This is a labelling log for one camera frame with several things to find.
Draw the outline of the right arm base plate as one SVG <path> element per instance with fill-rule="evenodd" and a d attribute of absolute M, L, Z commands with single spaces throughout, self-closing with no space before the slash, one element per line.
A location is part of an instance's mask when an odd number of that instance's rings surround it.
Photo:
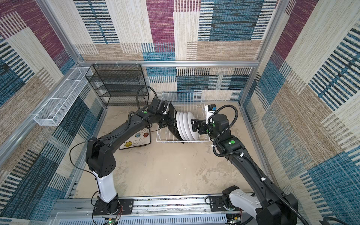
<path fill-rule="evenodd" d="M 230 206 L 230 203 L 224 201 L 222 196 L 207 196 L 205 203 L 209 205 L 211 212 L 243 212 L 243 209 Z"/>

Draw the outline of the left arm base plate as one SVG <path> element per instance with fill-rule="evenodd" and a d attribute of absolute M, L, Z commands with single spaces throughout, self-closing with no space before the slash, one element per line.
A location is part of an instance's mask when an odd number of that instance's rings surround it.
<path fill-rule="evenodd" d="M 114 199 L 109 203 L 97 200 L 93 211 L 94 216 L 130 215 L 133 210 L 134 199 Z"/>

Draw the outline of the white mesh wall basket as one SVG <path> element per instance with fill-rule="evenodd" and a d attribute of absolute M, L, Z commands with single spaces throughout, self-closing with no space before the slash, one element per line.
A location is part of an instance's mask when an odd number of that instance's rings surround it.
<path fill-rule="evenodd" d="M 87 83 L 85 75 L 88 70 L 88 67 L 77 67 L 70 73 L 34 117 L 34 121 L 38 125 L 53 127 L 60 125 L 75 100 L 84 89 Z"/>

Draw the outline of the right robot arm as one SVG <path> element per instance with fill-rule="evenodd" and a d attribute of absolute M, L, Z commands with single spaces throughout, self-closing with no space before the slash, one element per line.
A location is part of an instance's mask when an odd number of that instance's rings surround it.
<path fill-rule="evenodd" d="M 298 201 L 292 194 L 286 195 L 260 169 L 248 153 L 245 145 L 229 129 L 229 121 L 223 114 L 215 114 L 210 122 L 191 120 L 191 128 L 199 134 L 207 134 L 213 140 L 216 156 L 225 157 L 234 165 L 255 196 L 243 193 L 239 188 L 229 187 L 223 198 L 231 208 L 244 210 L 259 225 L 295 225 Z"/>

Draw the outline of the white round plate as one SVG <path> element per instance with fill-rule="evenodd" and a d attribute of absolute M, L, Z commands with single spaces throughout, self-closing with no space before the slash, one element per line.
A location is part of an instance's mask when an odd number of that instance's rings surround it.
<path fill-rule="evenodd" d="M 191 122 L 190 122 L 190 120 L 191 119 L 194 119 L 195 117 L 194 117 L 194 115 L 191 113 L 191 112 L 188 112 L 187 113 L 187 124 L 188 124 L 188 126 L 189 126 L 189 131 L 190 131 L 190 134 L 191 134 L 191 136 L 192 136 L 192 141 L 196 141 L 197 140 L 197 138 L 198 138 L 198 133 L 194 133 L 193 131 L 192 131 L 192 124 L 191 124 Z"/>
<path fill-rule="evenodd" d="M 176 113 L 176 123 L 177 123 L 177 128 L 178 128 L 178 132 L 181 136 L 181 139 L 183 141 L 186 141 L 186 137 L 184 136 L 183 132 L 182 132 L 182 127 L 181 127 L 181 120 L 180 120 L 180 112 Z"/>
<path fill-rule="evenodd" d="M 187 112 L 184 112 L 183 113 L 183 116 L 182 116 L 182 124 L 183 124 L 183 132 L 186 134 L 186 137 L 187 137 L 187 141 L 192 141 L 192 136 L 190 134 L 190 131 L 189 131 L 189 126 L 188 126 L 188 122 L 187 122 Z"/>
<path fill-rule="evenodd" d="M 193 124 L 191 121 L 195 119 L 195 116 L 192 114 L 192 112 L 187 113 L 187 119 L 188 119 L 188 125 L 191 132 L 191 136 L 193 137 L 194 141 L 198 141 L 200 135 L 198 134 L 197 131 L 195 132 L 193 131 Z"/>

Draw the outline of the floral square plate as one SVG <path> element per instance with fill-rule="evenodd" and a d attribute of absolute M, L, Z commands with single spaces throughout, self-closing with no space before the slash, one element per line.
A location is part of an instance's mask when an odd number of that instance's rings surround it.
<path fill-rule="evenodd" d="M 173 104 L 170 102 L 168 106 L 168 111 L 166 113 L 168 119 L 167 127 L 177 140 L 183 142 L 184 140 L 181 137 L 180 132 L 178 130 L 176 114 L 177 111 L 175 110 Z"/>
<path fill-rule="evenodd" d="M 151 132 L 148 128 L 144 128 L 131 136 L 125 143 L 123 143 L 119 150 L 145 146 L 151 143 Z"/>

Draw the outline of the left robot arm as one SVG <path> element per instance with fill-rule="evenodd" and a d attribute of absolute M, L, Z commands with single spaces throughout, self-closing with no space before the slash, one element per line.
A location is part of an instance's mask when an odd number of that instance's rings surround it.
<path fill-rule="evenodd" d="M 108 215 L 117 214 L 120 210 L 119 195 L 113 181 L 113 171 L 116 168 L 113 154 L 116 150 L 129 138 L 152 124 L 158 124 L 162 128 L 175 123 L 176 112 L 172 103 L 155 97 L 149 106 L 130 112 L 127 121 L 114 131 L 98 139 L 90 139 L 85 162 L 97 183 L 97 210 Z"/>

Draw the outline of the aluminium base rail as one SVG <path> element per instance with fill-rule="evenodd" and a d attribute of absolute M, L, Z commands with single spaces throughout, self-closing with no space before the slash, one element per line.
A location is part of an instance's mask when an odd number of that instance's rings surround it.
<path fill-rule="evenodd" d="M 94 216 L 89 198 L 57 200 L 48 225 L 255 225 L 245 211 L 211 212 L 207 196 L 220 194 L 121 197 L 134 199 L 130 215 Z"/>

